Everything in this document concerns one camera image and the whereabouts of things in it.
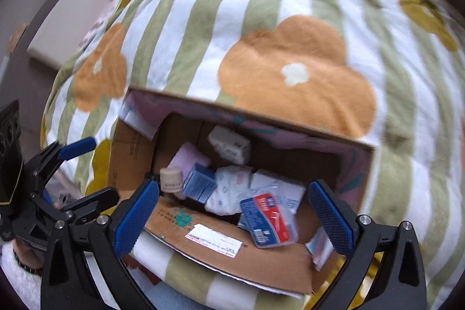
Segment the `white dotted tissue pack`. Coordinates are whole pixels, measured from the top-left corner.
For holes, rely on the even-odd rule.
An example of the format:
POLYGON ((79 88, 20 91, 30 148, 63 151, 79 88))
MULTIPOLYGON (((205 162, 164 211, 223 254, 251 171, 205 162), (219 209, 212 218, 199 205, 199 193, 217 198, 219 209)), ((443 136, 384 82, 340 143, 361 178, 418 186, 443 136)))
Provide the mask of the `white dotted tissue pack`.
POLYGON ((205 203, 205 210, 217 216, 240 213, 239 192, 248 184, 253 169, 248 166, 228 166, 216 171, 217 187, 205 203))

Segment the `pink tissue pack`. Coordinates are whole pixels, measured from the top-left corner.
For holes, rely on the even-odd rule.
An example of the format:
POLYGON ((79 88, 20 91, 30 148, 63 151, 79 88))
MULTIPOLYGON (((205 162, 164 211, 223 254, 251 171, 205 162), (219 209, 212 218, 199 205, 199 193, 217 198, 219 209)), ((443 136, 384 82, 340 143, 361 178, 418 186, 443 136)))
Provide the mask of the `pink tissue pack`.
POLYGON ((208 168, 211 165, 211 159, 199 152, 192 143, 186 141, 177 150, 167 168, 179 168, 182 173, 182 179, 185 180, 196 164, 208 168))

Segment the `striped flower blanket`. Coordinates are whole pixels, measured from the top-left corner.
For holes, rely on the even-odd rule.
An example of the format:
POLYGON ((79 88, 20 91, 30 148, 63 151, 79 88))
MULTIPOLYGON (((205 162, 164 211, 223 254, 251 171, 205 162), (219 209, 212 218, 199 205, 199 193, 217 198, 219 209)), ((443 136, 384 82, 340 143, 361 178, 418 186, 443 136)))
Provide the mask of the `striped flower blanket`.
POLYGON ((464 18, 445 0, 111 0, 59 70, 41 143, 93 137, 62 166, 81 193, 130 195, 185 143, 225 164, 325 180, 377 223, 413 223, 425 298, 464 273, 464 18))

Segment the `white small carton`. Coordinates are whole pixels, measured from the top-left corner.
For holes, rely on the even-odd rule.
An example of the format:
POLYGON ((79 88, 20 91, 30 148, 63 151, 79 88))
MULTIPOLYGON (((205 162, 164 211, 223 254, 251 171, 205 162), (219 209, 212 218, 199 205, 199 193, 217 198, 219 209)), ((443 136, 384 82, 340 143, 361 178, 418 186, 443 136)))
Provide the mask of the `white small carton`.
POLYGON ((207 136, 207 141, 221 158, 233 164, 245 165, 250 160, 250 140, 235 131, 217 125, 207 136))

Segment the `small blue box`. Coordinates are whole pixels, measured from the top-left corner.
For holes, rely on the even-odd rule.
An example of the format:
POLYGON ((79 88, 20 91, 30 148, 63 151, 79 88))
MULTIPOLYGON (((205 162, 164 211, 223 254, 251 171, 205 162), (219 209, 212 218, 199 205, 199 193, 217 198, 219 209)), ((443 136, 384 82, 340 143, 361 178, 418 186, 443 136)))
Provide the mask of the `small blue box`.
POLYGON ((201 164, 194 164, 185 179, 183 195, 200 204, 205 204, 216 187, 215 172, 201 164))

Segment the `cream bench cushion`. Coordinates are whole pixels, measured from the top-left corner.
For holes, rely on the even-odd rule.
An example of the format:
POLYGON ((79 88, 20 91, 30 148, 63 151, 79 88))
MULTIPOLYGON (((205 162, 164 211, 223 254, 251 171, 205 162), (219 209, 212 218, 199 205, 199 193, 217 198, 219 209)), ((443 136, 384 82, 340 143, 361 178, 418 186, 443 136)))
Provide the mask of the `cream bench cushion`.
POLYGON ((35 22, 27 53, 58 70, 78 50, 110 0, 47 0, 35 22))

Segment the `cardboard box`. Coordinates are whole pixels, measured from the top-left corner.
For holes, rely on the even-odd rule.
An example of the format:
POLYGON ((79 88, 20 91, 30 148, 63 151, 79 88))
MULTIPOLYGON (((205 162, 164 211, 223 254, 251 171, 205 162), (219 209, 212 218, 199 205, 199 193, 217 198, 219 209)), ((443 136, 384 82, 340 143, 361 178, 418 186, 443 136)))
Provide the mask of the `cardboard box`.
POLYGON ((128 198, 148 174, 167 182, 146 223, 158 240, 208 268, 272 290, 309 294, 332 245, 308 200, 321 179, 359 207, 373 149, 228 106, 146 90, 124 99, 108 183, 128 198))

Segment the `white blue tissue pack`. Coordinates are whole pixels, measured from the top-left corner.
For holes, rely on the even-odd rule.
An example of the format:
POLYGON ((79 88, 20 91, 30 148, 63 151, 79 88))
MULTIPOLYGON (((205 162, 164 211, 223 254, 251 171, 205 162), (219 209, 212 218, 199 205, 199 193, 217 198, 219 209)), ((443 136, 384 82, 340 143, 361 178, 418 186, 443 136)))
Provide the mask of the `white blue tissue pack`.
POLYGON ((264 169, 252 173, 248 184, 239 192, 239 200, 248 192, 255 190, 270 190, 285 212, 285 222, 292 223, 305 193, 303 184, 295 179, 272 173, 264 169))

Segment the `beige small jar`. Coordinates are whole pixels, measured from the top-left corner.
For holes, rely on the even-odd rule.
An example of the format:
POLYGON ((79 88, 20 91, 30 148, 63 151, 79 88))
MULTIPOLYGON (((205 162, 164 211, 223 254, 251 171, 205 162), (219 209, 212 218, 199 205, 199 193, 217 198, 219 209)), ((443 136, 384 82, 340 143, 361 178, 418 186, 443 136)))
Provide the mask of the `beige small jar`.
POLYGON ((159 174, 162 192, 177 193, 182 191, 184 180, 179 168, 161 168, 159 174))

